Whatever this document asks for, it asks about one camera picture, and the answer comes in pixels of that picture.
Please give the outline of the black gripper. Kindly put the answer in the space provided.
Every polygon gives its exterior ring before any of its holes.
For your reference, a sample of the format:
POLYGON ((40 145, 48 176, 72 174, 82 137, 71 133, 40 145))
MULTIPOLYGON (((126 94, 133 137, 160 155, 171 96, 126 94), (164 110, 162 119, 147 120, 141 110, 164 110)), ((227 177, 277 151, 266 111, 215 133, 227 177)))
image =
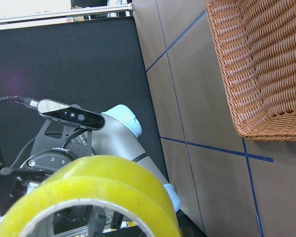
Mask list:
POLYGON ((64 124, 61 132, 48 131, 45 123, 37 136, 20 151, 10 167, 0 158, 0 218, 31 185, 39 184, 66 164, 83 155, 121 155, 119 123, 106 123, 100 130, 64 124))

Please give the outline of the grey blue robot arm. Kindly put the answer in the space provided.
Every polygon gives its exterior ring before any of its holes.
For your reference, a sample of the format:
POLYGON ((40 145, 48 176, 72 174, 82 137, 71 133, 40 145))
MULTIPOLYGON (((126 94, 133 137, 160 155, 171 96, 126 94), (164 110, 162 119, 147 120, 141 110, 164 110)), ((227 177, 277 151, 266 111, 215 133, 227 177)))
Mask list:
POLYGON ((142 129, 124 105, 97 114, 51 100, 18 156, 0 170, 0 237, 99 237, 134 221, 148 237, 178 237, 180 199, 138 142, 142 129))

